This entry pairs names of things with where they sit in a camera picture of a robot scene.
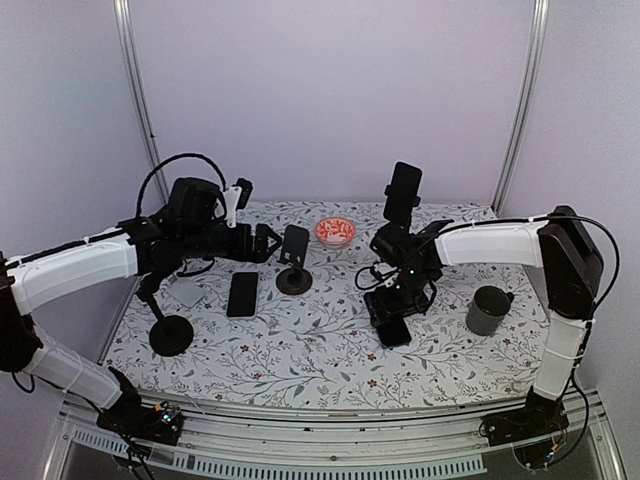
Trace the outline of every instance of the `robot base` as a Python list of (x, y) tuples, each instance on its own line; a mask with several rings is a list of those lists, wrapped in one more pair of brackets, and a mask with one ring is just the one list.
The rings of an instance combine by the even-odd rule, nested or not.
[(494, 447), (558, 432), (569, 426), (569, 420), (560, 403), (560, 408), (550, 418), (540, 410), (523, 407), (487, 415), (483, 425), (489, 445)]
[(139, 415), (140, 419), (144, 419), (144, 421), (134, 430), (125, 427), (121, 419), (113, 416), (107, 417), (104, 413), (98, 416), (96, 425), (104, 430), (128, 435), (141, 440), (149, 440), (150, 442), (172, 446), (178, 444), (178, 439), (182, 434), (182, 426), (184, 424), (182, 414), (178, 414), (173, 418), (170, 424), (163, 423), (160, 420), (161, 413), (153, 408), (140, 407)]
[(193, 341), (193, 327), (186, 318), (169, 315), (156, 322), (149, 332), (149, 345), (161, 357), (184, 353)]

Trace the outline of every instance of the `black cable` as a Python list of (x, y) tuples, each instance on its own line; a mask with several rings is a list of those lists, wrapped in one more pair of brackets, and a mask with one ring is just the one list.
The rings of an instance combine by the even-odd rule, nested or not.
[(496, 225), (496, 224), (500, 224), (500, 223), (529, 223), (529, 222), (542, 222), (542, 221), (550, 221), (550, 220), (555, 220), (555, 221), (558, 221), (558, 220), (576, 220), (576, 221), (579, 221), (579, 222), (589, 223), (589, 224), (599, 228), (607, 236), (607, 238), (611, 242), (611, 246), (613, 247), (613, 251), (614, 251), (614, 254), (615, 254), (614, 271), (613, 271), (613, 274), (611, 276), (611, 280), (609, 282), (609, 285), (607, 285), (607, 288), (605, 289), (604, 293), (601, 295), (600, 299), (598, 299), (598, 301), (595, 302), (595, 304), (594, 304), (593, 312), (595, 313), (596, 309), (602, 304), (604, 299), (607, 298), (607, 296), (609, 295), (609, 293), (613, 289), (613, 286), (614, 286), (614, 284), (616, 283), (616, 281), (618, 279), (618, 275), (620, 273), (620, 249), (618, 248), (618, 243), (616, 242), (615, 237), (613, 236), (613, 234), (609, 231), (609, 229), (607, 227), (602, 225), (597, 220), (594, 220), (594, 219), (589, 218), (589, 217), (583, 217), (581, 215), (543, 215), (541, 217), (536, 217), (536, 218), (533, 218), (533, 219), (528, 219), (528, 218), (511, 218), (511, 219), (504, 218), (504, 219), (485, 220), (485, 221), (482, 221), (482, 222), (465, 223), (465, 224), (461, 224), (461, 225), (454, 225), (454, 226), (452, 226), (450, 228), (445, 228), (444, 230), (440, 230), (439, 232), (435, 233), (433, 236), (431, 236), (430, 238), (425, 240), (422, 244), (420, 244), (420, 246), (418, 248), (416, 248), (412, 253), (409, 254), (409, 256), (403, 262), (402, 266), (404, 266), (411, 257), (413, 257), (414, 255), (417, 255), (420, 252), (420, 250), (422, 250), (430, 242), (434, 241), (440, 235), (443, 235), (445, 233), (453, 232), (455, 230), (461, 230), (463, 228), (469, 228), (469, 227), (472, 227), (472, 226)]
[(578, 448), (578, 445), (580, 445), (580, 442), (582, 441), (584, 434), (587, 432), (587, 427), (589, 426), (589, 399), (585, 395), (584, 391), (578, 385), (578, 382), (576, 382), (575, 373), (576, 373), (576, 369), (574, 368), (573, 370), (571, 370), (571, 376), (569, 377), (569, 379), (571, 380), (571, 384), (573, 385), (573, 388), (576, 389), (576, 391), (580, 394), (580, 396), (582, 397), (582, 400), (584, 401), (584, 424), (582, 425), (582, 430), (580, 430), (580, 435), (578, 435), (578, 438), (576, 439), (574, 444), (571, 445), (571, 448), (562, 457), (558, 459), (556, 459), (556, 457), (553, 457), (548, 464), (549, 467), (552, 467), (562, 462), (565, 458), (571, 455), (576, 448)]
[(188, 263), (185, 262), (184, 269), (181, 272), (176, 272), (176, 276), (180, 278), (189, 278), (189, 277), (195, 277), (197, 275), (202, 275), (203, 273), (207, 273), (209, 270), (211, 270), (215, 264), (216, 264), (216, 261), (215, 259), (213, 259), (211, 260), (211, 263), (209, 263), (209, 265), (199, 268), (198, 270), (193, 270), (191, 272), (188, 272), (187, 271)]
[[(203, 162), (207, 163), (218, 174), (218, 177), (220, 178), (220, 182), (222, 183), (222, 189), (226, 190), (227, 181), (224, 179), (224, 175), (222, 174), (222, 171), (220, 170), (220, 168), (218, 168), (218, 166), (214, 163), (213, 160), (211, 160), (209, 157), (202, 155), (201, 153), (180, 153), (178, 155), (174, 155), (173, 157), (169, 157), (166, 160), (163, 160), (162, 162), (160, 162), (158, 165), (156, 165), (153, 168), (153, 170), (149, 172), (149, 174), (146, 176), (146, 178), (142, 182), (142, 185), (140, 186), (140, 191), (138, 192), (138, 201), (136, 203), (136, 217), (135, 217), (136, 220), (140, 219), (140, 216), (142, 215), (142, 199), (144, 198), (144, 192), (147, 189), (147, 185), (149, 184), (151, 179), (154, 177), (156, 173), (158, 173), (164, 167), (182, 158), (198, 158)], [(224, 217), (226, 218), (227, 206), (224, 204), (224, 202), (222, 203), (225, 210)]]
[(101, 242), (102, 240), (108, 240), (113, 237), (117, 237), (118, 235), (122, 235), (125, 231), (121, 228), (117, 228), (112, 232), (101, 233), (100, 235), (94, 235), (93, 237), (89, 237), (89, 243)]
[[(95, 403), (93, 403), (91, 400), (89, 400), (87, 398), (84, 398), (84, 397), (80, 397), (80, 398), (84, 399), (89, 405), (91, 405), (91, 408), (93, 408), (98, 413), (98, 415), (101, 415), (102, 418), (104, 418), (107, 422), (109, 422), (111, 424), (111, 427), (114, 429), (115, 433), (117, 433), (118, 436), (129, 447), (129, 456), (131, 456), (131, 452), (133, 452), (135, 454), (135, 456), (138, 457), (138, 460), (140, 460), (140, 464), (142, 465), (142, 468), (144, 468), (144, 471), (147, 473), (148, 477), (151, 480), (155, 480), (155, 477), (153, 476), (153, 473), (151, 473), (151, 470), (149, 469), (149, 466), (147, 465), (147, 462), (144, 459), (144, 455), (140, 453), (140, 451), (137, 448), (136, 443), (133, 440), (131, 440), (131, 438), (129, 436), (120, 433), (118, 431), (118, 427), (109, 421), (109, 419), (104, 415), (103, 410), (100, 409)], [(136, 472), (135, 469), (132, 469), (131, 472), (135, 472), (134, 473), (135, 477), (138, 480), (142, 480), (142, 477), (140, 477), (138, 475), (138, 472)]]
[(366, 287), (363, 287), (363, 286), (362, 286), (362, 285), (360, 285), (360, 283), (358, 282), (358, 279), (360, 278), (360, 275), (362, 274), (362, 272), (364, 272), (365, 270), (369, 270), (370, 272), (372, 272), (372, 273), (371, 273), (371, 275), (372, 275), (372, 276), (375, 276), (375, 275), (373, 275), (373, 265), (371, 265), (371, 266), (369, 266), (369, 267), (362, 267), (360, 270), (358, 270), (358, 271), (356, 272), (356, 276), (355, 276), (355, 279), (354, 279), (354, 283), (355, 283), (356, 288), (357, 288), (358, 290), (363, 290), (363, 291), (365, 291), (365, 290), (371, 290), (372, 288), (379, 287), (380, 285), (382, 285), (384, 282), (386, 282), (389, 278), (391, 278), (391, 277), (392, 277), (392, 276), (393, 276), (393, 275), (398, 271), (398, 269), (396, 268), (396, 269), (394, 269), (394, 270), (392, 270), (392, 271), (390, 271), (390, 272), (387, 272), (387, 273), (385, 273), (384, 275), (382, 275), (382, 276), (381, 276), (381, 279), (380, 279), (380, 280), (378, 280), (376, 283), (374, 283), (374, 284), (372, 284), (372, 285), (369, 285), (369, 286), (366, 286)]
[(436, 288), (436, 284), (433, 282), (433, 280), (429, 280), (429, 287), (431, 287), (431, 296), (429, 297), (429, 305), (427, 306), (427, 310), (431, 308), (431, 305), (433, 305), (433, 302), (435, 302), (436, 295), (438, 293), (438, 289)]
[(484, 433), (482, 433), (482, 427), (484, 427), (484, 419), (482, 419), (482, 421), (480, 422), (480, 426), (478, 427), (478, 435), (482, 438), (487, 438), (487, 431), (484, 430)]
[(133, 466), (134, 461), (133, 461), (133, 455), (131, 452), (131, 447), (127, 448), (127, 457), (129, 457), (129, 471), (133, 474), (134, 477), (136, 477), (136, 480), (143, 480), (142, 476), (136, 470), (136, 467)]
[(11, 378), (13, 378), (14, 383), (24, 393), (33, 393), (35, 391), (35, 389), (36, 389), (36, 380), (35, 380), (35, 378), (33, 377), (33, 375), (29, 375), (29, 377), (31, 377), (31, 388), (27, 388), (24, 385), (22, 385), (20, 383), (20, 381), (18, 380), (18, 377), (16, 376), (16, 372), (11, 372)]

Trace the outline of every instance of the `white wall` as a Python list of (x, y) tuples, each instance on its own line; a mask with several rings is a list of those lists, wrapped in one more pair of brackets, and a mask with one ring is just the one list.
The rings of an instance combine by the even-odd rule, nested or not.
[(551, 2), (533, 105), (503, 212), (538, 213), (567, 203), (609, 226), (620, 244), (620, 280), (598, 312), (581, 378), (598, 387), (629, 478), (640, 478), (638, 25), (638, 2)]
[(424, 199), (489, 203), (533, 5), (141, 0), (131, 15), (162, 157), (209, 153), (256, 199), (333, 200), (382, 198), (402, 159), (425, 170)]
[[(132, 216), (147, 161), (112, 2), (5, 2), (0, 32), (0, 249), (30, 253)], [(127, 285), (59, 299), (34, 319), (95, 359)], [(37, 478), (62, 398), (44, 383), (28, 396), (2, 373), (0, 399), (0, 478)]]

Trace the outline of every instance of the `white arm cover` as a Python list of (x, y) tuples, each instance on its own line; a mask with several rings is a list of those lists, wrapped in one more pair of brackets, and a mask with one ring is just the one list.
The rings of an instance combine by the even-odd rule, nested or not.
[(533, 391), (549, 400), (556, 400), (564, 393), (574, 362), (584, 340), (589, 322), (569, 320), (551, 312), (549, 334), (542, 354), (542, 362)]
[[(109, 233), (113, 228), (102, 232)], [(129, 235), (64, 250), (20, 265), (7, 272), (15, 278), (11, 286), (18, 310), (27, 315), (51, 300), (114, 278), (138, 273), (136, 248)], [(12, 257), (9, 262), (20, 261)]]
[(548, 222), (480, 225), (443, 233), (436, 249), (444, 265), (517, 263), (542, 267), (538, 230)]
[(35, 326), (36, 335), (44, 344), (36, 350), (23, 372), (91, 400), (98, 407), (110, 408), (120, 397), (120, 384), (113, 374), (81, 357), (77, 352), (56, 342), (47, 332)]

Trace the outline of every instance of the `floral tablecloth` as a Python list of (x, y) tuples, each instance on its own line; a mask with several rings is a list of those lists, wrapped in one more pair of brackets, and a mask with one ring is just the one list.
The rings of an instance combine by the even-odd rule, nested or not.
[[(151, 350), (154, 317), (136, 298), (106, 363), (144, 389), (275, 407), (424, 408), (523, 396), (540, 363), (548, 322), (520, 266), (444, 269), (434, 305), (407, 319), (411, 344), (393, 350), (380, 346), (353, 280), (360, 267), (377, 258), (368, 244), (385, 223), (382, 207), (250, 203), (239, 221), (266, 223), (279, 232), (289, 224), (310, 230), (311, 290), (300, 297), (277, 290), (275, 277), (283, 268), (276, 262), (279, 252), (257, 266), (218, 260), (213, 270), (194, 279), (207, 292), (195, 307), (187, 309), (170, 297), (166, 284), (156, 294), (165, 314), (179, 313), (192, 322), (195, 339), (186, 353), (162, 358)], [(352, 219), (357, 228), (355, 240), (341, 250), (323, 248), (313, 234), (318, 220), (334, 215)], [(421, 205), (414, 210), (413, 229), (434, 219), (493, 217), (489, 207), (477, 205)], [(234, 271), (260, 273), (258, 313), (251, 320), (224, 314)], [(465, 325), (467, 303), (482, 285), (515, 294), (511, 312), (492, 337), (474, 335)]]

